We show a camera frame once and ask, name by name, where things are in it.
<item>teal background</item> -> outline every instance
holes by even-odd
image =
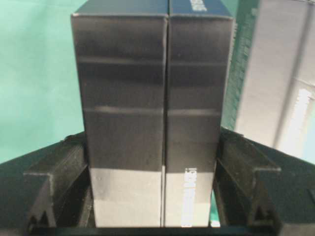
[[[70,15],[85,1],[1,0],[0,163],[84,130]]]

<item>black box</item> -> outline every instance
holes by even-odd
[[[72,15],[98,227],[159,227],[167,0],[89,0]]]
[[[220,0],[170,0],[166,227],[208,226],[232,33]]]

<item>cardboard box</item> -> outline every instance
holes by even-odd
[[[98,227],[160,227],[167,0],[72,15]]]
[[[223,118],[246,138],[309,161],[314,14],[306,0],[240,0]]]
[[[207,227],[233,20],[220,0],[170,0],[164,226]]]

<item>box top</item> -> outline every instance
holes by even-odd
[[[231,17],[221,0],[170,0],[170,15]]]
[[[73,15],[167,15],[168,0],[89,0]]]

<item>rectangular box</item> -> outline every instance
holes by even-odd
[[[233,58],[230,100],[225,107],[237,106],[233,120],[226,123],[235,122],[235,131],[246,138],[312,161],[313,145],[307,143],[315,122],[315,5],[306,0],[262,0],[258,4],[259,10],[248,9],[247,3],[240,5],[240,16],[245,15],[242,8],[248,11],[244,26],[255,26],[255,30],[252,37],[252,31],[240,29],[245,32],[240,42],[248,44],[236,47],[234,54],[247,54]],[[244,89],[238,91],[233,85],[242,88],[243,81]]]
[[[170,0],[164,225],[207,227],[233,20],[220,0]]]
[[[167,0],[72,15],[98,227],[160,227]]]

